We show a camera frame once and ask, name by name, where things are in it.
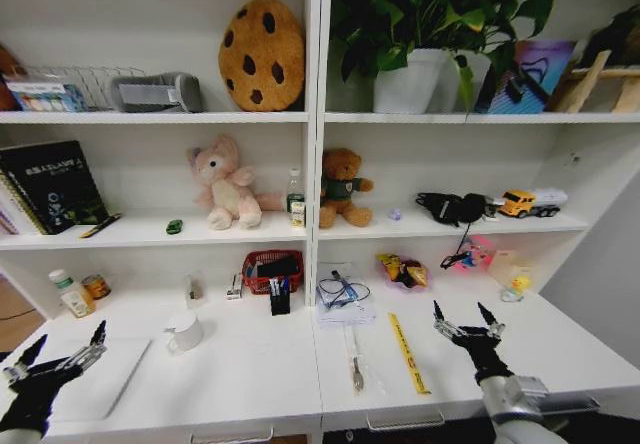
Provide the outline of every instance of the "pink teddy bear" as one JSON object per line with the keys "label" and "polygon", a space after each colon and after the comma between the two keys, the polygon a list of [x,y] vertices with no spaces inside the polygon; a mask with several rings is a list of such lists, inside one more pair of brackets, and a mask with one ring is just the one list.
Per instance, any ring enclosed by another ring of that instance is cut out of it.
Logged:
{"label": "pink teddy bear", "polygon": [[282,209],[281,194],[254,197],[248,187],[255,178],[253,168],[238,168],[240,153],[231,137],[218,136],[207,149],[190,149],[187,158],[193,177],[204,187],[195,202],[212,209],[207,217],[212,229],[228,229],[234,219],[248,229],[260,224],[262,210]]}

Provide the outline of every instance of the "brown teddy bear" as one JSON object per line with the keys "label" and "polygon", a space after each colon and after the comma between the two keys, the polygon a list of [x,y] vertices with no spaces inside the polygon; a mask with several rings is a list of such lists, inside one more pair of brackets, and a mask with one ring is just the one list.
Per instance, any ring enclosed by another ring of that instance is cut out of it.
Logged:
{"label": "brown teddy bear", "polygon": [[373,181],[356,178],[362,158],[349,149],[325,151],[322,155],[322,188],[320,228],[333,226],[336,214],[357,227],[365,227],[371,221],[371,209],[356,207],[351,202],[353,191],[368,192]]}

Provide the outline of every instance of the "book spine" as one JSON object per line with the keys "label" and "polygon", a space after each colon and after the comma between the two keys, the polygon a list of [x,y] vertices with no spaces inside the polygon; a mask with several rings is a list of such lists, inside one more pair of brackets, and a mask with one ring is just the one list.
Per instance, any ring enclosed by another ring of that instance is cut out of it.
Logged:
{"label": "book spine", "polygon": [[15,211],[11,212],[9,218],[20,234],[48,234],[33,209],[23,199],[21,193],[13,186],[2,169],[0,169],[0,199],[6,210]]}
{"label": "book spine", "polygon": [[5,234],[18,234],[18,229],[13,222],[11,222],[11,219],[7,217],[8,214],[9,213],[6,212],[5,208],[0,206],[0,226],[2,226],[4,231],[6,231]]}

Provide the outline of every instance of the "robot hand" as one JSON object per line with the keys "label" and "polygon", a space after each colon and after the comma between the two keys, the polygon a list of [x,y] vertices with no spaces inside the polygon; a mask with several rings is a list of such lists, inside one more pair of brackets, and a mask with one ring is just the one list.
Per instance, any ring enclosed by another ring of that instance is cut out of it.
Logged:
{"label": "robot hand", "polygon": [[13,367],[4,369],[9,388],[17,396],[0,421],[0,432],[33,429],[45,435],[51,405],[62,386],[82,375],[107,350],[104,346],[105,325],[106,322],[102,321],[89,345],[72,356],[32,366],[47,340],[45,334],[24,351]]}
{"label": "robot hand", "polygon": [[444,314],[436,301],[434,304],[434,327],[457,346],[463,347],[471,356],[471,360],[476,367],[476,382],[491,376],[509,377],[513,373],[507,365],[500,360],[495,349],[500,344],[500,334],[504,331],[505,325],[500,324],[494,315],[482,304],[478,303],[480,313],[485,322],[489,325],[486,327],[458,327],[445,321]]}

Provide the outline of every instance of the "cookie pillow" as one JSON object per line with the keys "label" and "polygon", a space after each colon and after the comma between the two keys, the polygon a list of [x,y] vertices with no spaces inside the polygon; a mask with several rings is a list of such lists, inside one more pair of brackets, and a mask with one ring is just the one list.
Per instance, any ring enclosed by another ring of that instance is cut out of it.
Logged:
{"label": "cookie pillow", "polygon": [[302,92],[302,28],[278,0],[253,0],[236,13],[220,43],[220,75],[245,111],[281,111]]}

